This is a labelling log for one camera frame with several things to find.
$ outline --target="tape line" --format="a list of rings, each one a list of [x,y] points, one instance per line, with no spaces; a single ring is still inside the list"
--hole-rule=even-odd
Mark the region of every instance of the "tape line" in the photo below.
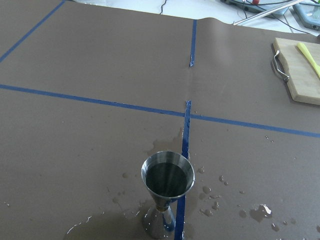
[[[191,56],[190,56],[189,67],[192,67],[193,65],[195,65],[196,35],[197,35],[197,20],[193,20],[192,39],[191,39]]]
[[[6,57],[10,53],[12,53],[24,40],[26,40],[27,37],[29,37],[38,27],[40,27],[52,14],[54,14],[63,4],[65,3],[65,0],[62,0],[51,12],[49,12],[41,21],[39,21],[33,28],[30,29],[22,38],[20,38],[19,41],[17,41],[8,51],[6,51],[1,57],[0,57],[0,63],[5,60]]]
[[[184,127],[182,134],[182,156],[186,159],[189,157],[189,129],[190,129],[190,112],[191,101],[186,101],[186,108],[184,114]],[[176,217],[175,217],[175,231],[174,240],[184,239],[184,223],[185,223],[185,206],[186,196],[182,196],[178,199],[176,205]]]
[[[170,111],[170,110],[145,107],[145,106],[139,106],[139,105],[131,105],[126,103],[114,102],[114,101],[105,101],[105,100],[100,100],[95,98],[74,96],[74,95],[68,95],[68,94],[62,94],[62,93],[56,93],[56,92],[50,92],[50,91],[42,91],[42,90],[11,86],[11,85],[5,85],[5,84],[0,84],[0,89],[49,96],[54,98],[70,99],[70,100],[93,103],[93,104],[102,104],[102,105],[114,106],[114,107],[125,108],[125,109],[133,109],[133,110],[139,110],[139,111],[145,111],[145,112],[151,112],[151,113],[166,114],[166,115],[177,116],[177,117],[185,117],[185,113],[178,112],[178,111]],[[208,122],[242,126],[247,128],[253,128],[253,129],[262,129],[262,130],[268,130],[268,131],[274,131],[274,132],[280,132],[280,133],[286,133],[286,134],[320,138],[320,133],[317,133],[317,132],[301,131],[301,130],[290,129],[290,128],[283,128],[283,127],[277,127],[277,126],[263,125],[263,124],[245,122],[245,121],[237,121],[237,120],[230,120],[225,118],[203,116],[203,115],[196,115],[196,114],[190,114],[190,118],[208,121]]]

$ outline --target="stainless steel jigger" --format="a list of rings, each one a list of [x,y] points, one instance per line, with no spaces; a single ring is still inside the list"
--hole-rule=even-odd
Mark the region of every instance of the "stainless steel jigger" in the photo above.
[[[150,207],[143,218],[143,227],[154,239],[167,238],[176,227],[170,203],[192,188],[195,171],[188,159],[181,154],[160,151],[145,160],[141,177],[155,201],[155,207]]]

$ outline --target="wooden cutting board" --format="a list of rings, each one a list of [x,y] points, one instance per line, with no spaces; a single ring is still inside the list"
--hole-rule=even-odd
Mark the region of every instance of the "wooden cutting board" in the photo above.
[[[297,43],[300,41],[275,38],[273,47],[279,50],[284,72],[290,76],[287,82],[292,99],[297,102],[320,105],[320,78],[311,64],[300,52]],[[320,64],[320,44],[304,42],[315,62]]]

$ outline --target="cable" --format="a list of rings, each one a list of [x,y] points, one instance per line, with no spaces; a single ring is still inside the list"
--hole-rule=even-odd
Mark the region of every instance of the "cable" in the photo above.
[[[246,0],[242,0],[242,10],[243,10],[243,12],[244,12],[245,18],[248,18],[248,17],[247,17],[246,10],[245,10],[245,1],[246,1]]]
[[[164,12],[164,5],[167,3],[167,0],[164,1],[164,4],[161,5],[161,12],[159,14],[162,14]]]
[[[239,1],[236,1],[236,0],[230,0],[231,2],[234,2],[234,3],[237,3],[239,4],[240,2]],[[286,1],[279,1],[279,2],[273,2],[273,3],[259,3],[258,5],[262,6],[262,5],[275,5],[275,4],[284,4],[284,3],[287,3],[287,2],[291,2],[292,0],[286,0]],[[243,5],[253,5],[253,6],[258,6],[256,4],[253,4],[252,2],[249,2],[247,0],[248,3],[244,3],[243,2]]]
[[[265,11],[264,8],[262,8],[262,7],[258,6],[258,5],[254,5],[254,6],[257,6],[258,8],[260,8],[260,9],[262,9],[262,10]],[[276,17],[273,13],[271,13],[271,16],[274,17],[275,19],[277,19],[278,21],[282,22],[284,25],[287,25],[287,26],[288,26],[289,28],[291,28],[291,29],[294,29],[294,30],[296,30],[296,31],[299,31],[299,32],[302,32],[302,33],[305,33],[305,34],[311,34],[311,33],[307,32],[307,31],[302,31],[302,30],[299,30],[299,29],[297,29],[297,28],[294,28],[293,26],[290,26],[290,25],[287,24],[286,22],[284,22],[284,21],[282,21],[281,19],[279,19],[278,17]]]

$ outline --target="spatula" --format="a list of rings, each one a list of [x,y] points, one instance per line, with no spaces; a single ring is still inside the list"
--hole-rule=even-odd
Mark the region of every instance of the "spatula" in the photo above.
[[[300,51],[303,53],[305,58],[309,61],[311,66],[314,68],[316,74],[318,74],[318,76],[320,78],[320,66],[316,63],[316,61],[312,57],[312,55],[309,52],[307,46],[302,42],[299,42],[296,46],[300,49]]]

